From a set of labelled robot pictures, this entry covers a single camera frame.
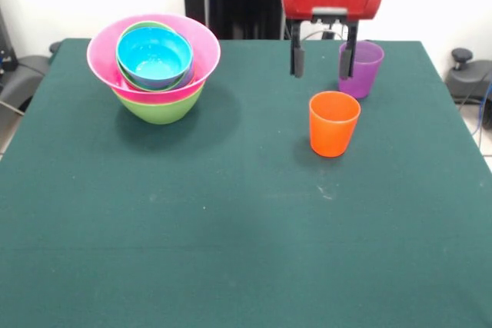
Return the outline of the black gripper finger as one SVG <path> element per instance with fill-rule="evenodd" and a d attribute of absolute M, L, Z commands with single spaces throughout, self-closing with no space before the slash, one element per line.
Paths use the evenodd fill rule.
<path fill-rule="evenodd" d="M 345 49 L 340 56 L 339 77 L 348 79 L 353 76 L 359 21 L 348 22 L 345 19 L 341 19 L 340 23 L 347 26 L 347 41 Z"/>
<path fill-rule="evenodd" d="M 301 78 L 304 74 L 304 49 L 301 46 L 301 21 L 291 20 L 291 75 Z"/>

